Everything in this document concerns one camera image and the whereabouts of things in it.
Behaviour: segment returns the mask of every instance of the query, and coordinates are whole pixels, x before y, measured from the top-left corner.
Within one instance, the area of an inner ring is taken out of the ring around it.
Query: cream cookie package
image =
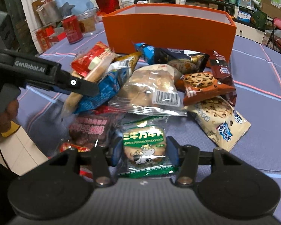
[[[166,118],[123,126],[123,165],[120,176],[141,178],[168,176],[176,171],[166,156]]]
[[[205,134],[228,152],[251,127],[251,124],[220,96],[186,106],[185,109],[195,118]]]

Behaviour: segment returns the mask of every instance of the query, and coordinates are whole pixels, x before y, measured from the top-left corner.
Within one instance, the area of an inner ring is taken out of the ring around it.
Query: barcode
[[[175,92],[169,93],[156,90],[153,93],[152,103],[166,106],[180,106],[180,97]]]

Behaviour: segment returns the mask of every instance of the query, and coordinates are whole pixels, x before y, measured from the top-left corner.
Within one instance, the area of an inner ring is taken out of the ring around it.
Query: glass jar
[[[78,15],[77,19],[79,21],[81,32],[84,36],[98,33],[98,17],[96,8],[87,10],[84,13]]]

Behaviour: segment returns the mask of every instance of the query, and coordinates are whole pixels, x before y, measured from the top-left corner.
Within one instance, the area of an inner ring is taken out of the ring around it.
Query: blue snack wrapper
[[[149,65],[154,64],[154,46],[150,46],[146,43],[137,43],[134,44],[135,49],[138,52],[141,52],[143,54],[143,59],[146,63]]]
[[[95,97],[83,96],[74,114],[95,110],[114,97],[127,80],[129,68],[112,70],[98,83],[100,92]]]

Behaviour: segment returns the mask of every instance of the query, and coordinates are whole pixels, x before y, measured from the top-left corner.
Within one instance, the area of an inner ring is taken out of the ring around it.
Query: black snack bag
[[[156,64],[168,64],[182,74],[203,72],[209,55],[201,52],[178,49],[154,49]]]

